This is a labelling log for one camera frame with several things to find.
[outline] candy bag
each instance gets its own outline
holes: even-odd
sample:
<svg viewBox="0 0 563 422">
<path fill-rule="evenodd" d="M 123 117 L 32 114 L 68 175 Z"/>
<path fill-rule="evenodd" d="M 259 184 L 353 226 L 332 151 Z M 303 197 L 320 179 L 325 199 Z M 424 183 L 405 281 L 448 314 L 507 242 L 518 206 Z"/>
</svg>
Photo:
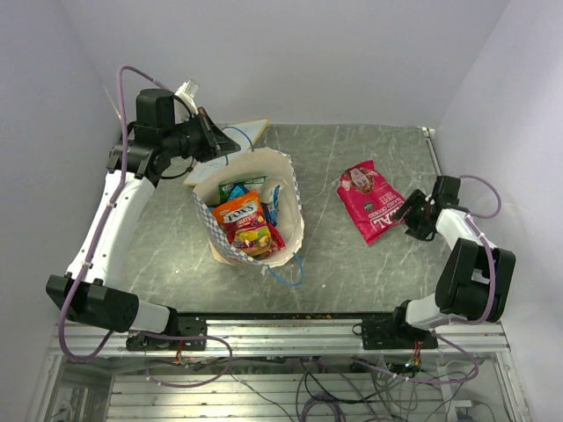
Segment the candy bag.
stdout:
<svg viewBox="0 0 563 422">
<path fill-rule="evenodd" d="M 268 223 L 267 227 L 270 230 L 270 234 L 272 235 L 272 245 L 270 246 L 270 249 L 268 251 L 255 256 L 256 259 L 269 258 L 270 255 L 272 255 L 272 253 L 274 253 L 275 251 L 281 251 L 283 248 L 285 248 L 285 242 L 283 242 L 282 235 L 277 230 L 277 228 L 274 227 L 271 223 Z"/>
<path fill-rule="evenodd" d="M 228 201 L 230 193 L 236 185 L 241 185 L 247 191 L 258 191 L 265 180 L 266 176 L 259 176 L 257 178 L 245 178 L 230 183 L 219 184 L 219 202 L 223 204 Z"/>
<path fill-rule="evenodd" d="M 249 192 L 215 208 L 212 213 L 235 248 L 254 257 L 268 251 L 272 235 L 260 205 L 258 192 Z"/>
<path fill-rule="evenodd" d="M 346 170 L 336 192 L 368 244 L 398 224 L 391 217 L 405 199 L 376 171 L 372 160 Z"/>
</svg>

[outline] marble surface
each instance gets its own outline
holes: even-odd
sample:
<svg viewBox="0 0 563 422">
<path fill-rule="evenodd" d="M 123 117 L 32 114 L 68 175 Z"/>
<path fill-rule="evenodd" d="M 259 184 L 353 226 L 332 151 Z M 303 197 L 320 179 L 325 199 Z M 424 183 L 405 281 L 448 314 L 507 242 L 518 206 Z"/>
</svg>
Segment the marble surface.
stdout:
<svg viewBox="0 0 563 422">
<path fill-rule="evenodd" d="M 138 222 L 123 289 L 184 311 L 336 312 L 391 310 L 433 293 L 446 243 L 417 241 L 405 227 L 365 244 L 336 194 L 341 173 L 372 158 L 397 191 L 430 192 L 435 169 L 419 128 L 271 125 L 257 146 L 289 153 L 303 199 L 305 280 L 287 287 L 250 266 L 213 260 L 183 178 L 162 181 Z M 185 169 L 175 162 L 166 174 Z M 297 280 L 297 264 L 279 268 Z"/>
</svg>

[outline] white enclosure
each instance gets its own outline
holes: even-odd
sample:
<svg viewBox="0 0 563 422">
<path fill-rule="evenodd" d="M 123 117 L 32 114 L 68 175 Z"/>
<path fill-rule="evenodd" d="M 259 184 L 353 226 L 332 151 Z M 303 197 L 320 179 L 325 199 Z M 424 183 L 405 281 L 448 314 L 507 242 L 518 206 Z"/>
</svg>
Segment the white enclosure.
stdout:
<svg viewBox="0 0 563 422">
<path fill-rule="evenodd" d="M 0 419 L 28 410 L 57 316 L 45 283 L 94 215 L 127 63 L 195 79 L 217 121 L 436 127 L 444 172 L 505 200 L 481 223 L 518 259 L 503 323 L 536 419 L 559 420 L 561 27 L 560 0 L 4 0 Z M 146 84 L 126 86 L 133 116 Z M 476 186 L 464 201 L 490 205 Z"/>
</svg>

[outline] white paper bag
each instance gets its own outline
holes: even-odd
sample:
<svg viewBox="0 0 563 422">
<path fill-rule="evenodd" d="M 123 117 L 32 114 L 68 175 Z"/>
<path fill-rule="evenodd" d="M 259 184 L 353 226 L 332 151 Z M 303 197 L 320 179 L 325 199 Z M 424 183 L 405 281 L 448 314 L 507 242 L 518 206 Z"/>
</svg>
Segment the white paper bag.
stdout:
<svg viewBox="0 0 563 422">
<path fill-rule="evenodd" d="M 275 251 L 270 257 L 261 260 L 249 257 L 241 250 L 231 246 L 216 218 L 206 206 L 206 203 L 219 203 L 218 186 L 220 184 L 258 176 L 267 176 L 266 182 L 262 186 L 264 190 L 267 190 L 268 187 L 281 185 L 280 209 L 276 228 L 286 245 L 281 251 Z M 301 248 L 305 222 L 303 221 L 299 186 L 289 155 L 270 148 L 260 148 L 237 156 L 230 160 L 229 165 L 200 182 L 194 188 L 194 199 L 197 204 L 198 218 L 208 233 L 209 242 L 212 250 L 214 250 L 214 257 L 217 260 L 229 264 L 264 266 L 277 280 L 290 286 L 297 286 L 303 282 L 301 259 L 296 253 Z M 281 278 L 272 268 L 283 266 L 294 256 L 302 271 L 301 280 L 292 284 Z"/>
</svg>

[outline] pink snack bag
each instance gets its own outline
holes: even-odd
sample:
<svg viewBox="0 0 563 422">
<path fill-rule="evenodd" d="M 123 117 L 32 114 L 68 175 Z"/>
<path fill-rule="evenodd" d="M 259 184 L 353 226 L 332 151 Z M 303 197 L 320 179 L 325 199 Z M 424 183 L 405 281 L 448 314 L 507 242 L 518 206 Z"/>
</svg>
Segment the pink snack bag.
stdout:
<svg viewBox="0 0 563 422">
<path fill-rule="evenodd" d="M 398 224 L 391 217 L 405 203 L 376 171 L 372 160 L 344 171 L 336 192 L 368 244 L 373 244 L 389 227 Z"/>
</svg>

